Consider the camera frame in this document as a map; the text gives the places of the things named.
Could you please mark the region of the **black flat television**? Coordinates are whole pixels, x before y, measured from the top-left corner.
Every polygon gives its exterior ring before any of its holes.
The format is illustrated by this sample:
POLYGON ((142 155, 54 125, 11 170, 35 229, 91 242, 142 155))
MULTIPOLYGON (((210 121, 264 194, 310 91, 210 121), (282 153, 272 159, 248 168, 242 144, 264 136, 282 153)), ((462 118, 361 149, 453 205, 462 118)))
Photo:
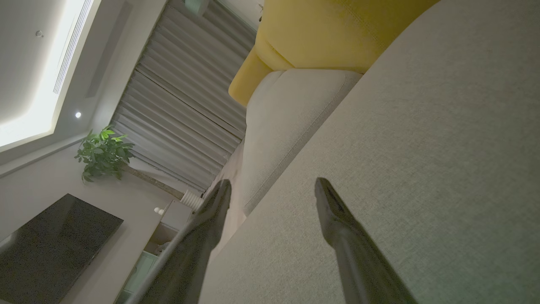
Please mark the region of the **black flat television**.
POLYGON ((122 223, 64 195, 0 241, 0 300, 60 304, 122 223))

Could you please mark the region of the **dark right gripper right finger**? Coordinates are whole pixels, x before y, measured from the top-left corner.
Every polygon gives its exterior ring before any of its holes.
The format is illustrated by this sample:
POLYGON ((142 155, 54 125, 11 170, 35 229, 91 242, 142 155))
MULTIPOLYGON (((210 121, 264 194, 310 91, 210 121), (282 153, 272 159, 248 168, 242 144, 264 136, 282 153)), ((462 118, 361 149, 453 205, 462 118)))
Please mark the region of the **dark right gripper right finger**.
POLYGON ((417 304, 330 181, 317 178, 314 192, 323 237, 336 254, 346 304, 417 304))

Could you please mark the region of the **grey pleated curtain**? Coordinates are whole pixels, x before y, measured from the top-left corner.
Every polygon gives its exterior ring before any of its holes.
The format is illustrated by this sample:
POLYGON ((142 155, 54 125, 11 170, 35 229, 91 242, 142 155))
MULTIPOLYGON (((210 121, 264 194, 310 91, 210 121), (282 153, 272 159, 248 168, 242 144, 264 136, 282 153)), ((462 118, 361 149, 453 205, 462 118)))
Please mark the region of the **grey pleated curtain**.
POLYGON ((228 94, 255 31, 217 0, 199 16, 168 0, 130 75, 111 123, 135 156, 205 192, 246 132, 228 94))

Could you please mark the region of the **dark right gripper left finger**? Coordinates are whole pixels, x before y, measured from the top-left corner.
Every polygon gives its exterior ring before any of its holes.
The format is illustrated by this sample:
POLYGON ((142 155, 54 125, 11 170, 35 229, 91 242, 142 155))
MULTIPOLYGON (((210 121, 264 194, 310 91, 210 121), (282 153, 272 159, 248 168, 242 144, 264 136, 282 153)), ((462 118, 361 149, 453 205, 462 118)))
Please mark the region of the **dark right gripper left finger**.
POLYGON ((127 304, 197 304, 212 250, 220 242, 232 185, 219 181, 195 217, 160 254, 127 304))

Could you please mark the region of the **green potted plant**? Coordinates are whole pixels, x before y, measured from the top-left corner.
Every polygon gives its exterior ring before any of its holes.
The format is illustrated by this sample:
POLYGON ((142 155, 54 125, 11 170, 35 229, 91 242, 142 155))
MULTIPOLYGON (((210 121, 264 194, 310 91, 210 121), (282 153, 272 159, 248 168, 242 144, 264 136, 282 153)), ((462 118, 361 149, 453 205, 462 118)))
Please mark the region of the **green potted plant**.
POLYGON ((128 173, 181 200, 184 193, 130 166, 135 145, 125 140, 126 134, 116 133, 112 127, 108 125, 98 133, 91 130, 82 138, 75 155, 78 163, 85 164, 81 173, 82 182, 92 183, 106 176, 122 180, 123 174, 128 173))

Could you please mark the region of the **yellow sofa back cushion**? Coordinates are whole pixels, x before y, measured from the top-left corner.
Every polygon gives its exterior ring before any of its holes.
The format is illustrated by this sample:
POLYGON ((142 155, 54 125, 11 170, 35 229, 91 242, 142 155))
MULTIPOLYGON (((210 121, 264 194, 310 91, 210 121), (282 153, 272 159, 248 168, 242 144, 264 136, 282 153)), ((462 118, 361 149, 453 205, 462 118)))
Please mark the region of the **yellow sofa back cushion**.
POLYGON ((364 74, 439 0, 265 0, 255 43, 228 93, 247 106, 269 73, 330 69, 364 74))

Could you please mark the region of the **grey fabric sofa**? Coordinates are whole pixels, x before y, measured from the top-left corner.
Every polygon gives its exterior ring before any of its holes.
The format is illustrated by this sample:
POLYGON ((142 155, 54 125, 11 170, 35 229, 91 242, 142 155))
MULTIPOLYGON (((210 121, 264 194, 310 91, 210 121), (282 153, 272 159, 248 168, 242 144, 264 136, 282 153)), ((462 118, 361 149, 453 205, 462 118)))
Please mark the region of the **grey fabric sofa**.
POLYGON ((345 304, 324 177, 418 304, 540 304, 540 0, 441 0, 295 156, 199 304, 345 304))

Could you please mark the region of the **white television cabinet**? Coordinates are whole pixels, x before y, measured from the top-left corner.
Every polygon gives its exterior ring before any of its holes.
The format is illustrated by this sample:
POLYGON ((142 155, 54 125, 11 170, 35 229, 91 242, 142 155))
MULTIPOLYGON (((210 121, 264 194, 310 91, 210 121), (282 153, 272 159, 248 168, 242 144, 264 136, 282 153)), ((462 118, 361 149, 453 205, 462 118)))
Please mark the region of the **white television cabinet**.
POLYGON ((125 281, 113 304, 125 304, 154 268, 158 257, 174 237, 187 225, 194 212, 177 200, 172 200, 165 208, 160 221, 150 237, 145 238, 145 247, 133 266, 131 273, 125 281))

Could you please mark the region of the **white ceiling air vent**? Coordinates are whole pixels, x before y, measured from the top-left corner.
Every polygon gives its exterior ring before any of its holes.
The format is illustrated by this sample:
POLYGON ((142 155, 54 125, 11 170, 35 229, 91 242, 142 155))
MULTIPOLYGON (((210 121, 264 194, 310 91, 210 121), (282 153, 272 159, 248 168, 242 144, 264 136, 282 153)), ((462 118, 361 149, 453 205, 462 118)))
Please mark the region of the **white ceiling air vent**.
POLYGON ((64 84, 69 66, 73 60, 73 56, 78 45, 78 41, 82 34, 89 11, 92 8, 94 0, 68 0, 68 15, 69 30, 66 34, 65 43, 60 53, 58 65, 55 72, 55 81, 52 92, 56 95, 60 94, 64 84))

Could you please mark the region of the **grey rounded sofa section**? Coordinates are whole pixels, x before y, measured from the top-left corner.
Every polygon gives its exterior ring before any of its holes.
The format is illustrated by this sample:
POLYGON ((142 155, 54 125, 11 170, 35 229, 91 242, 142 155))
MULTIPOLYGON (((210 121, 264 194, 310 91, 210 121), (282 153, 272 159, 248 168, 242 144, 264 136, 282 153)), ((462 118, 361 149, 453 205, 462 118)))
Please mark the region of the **grey rounded sofa section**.
POLYGON ((362 75, 290 69, 268 74, 247 104, 241 202, 249 216, 362 75))

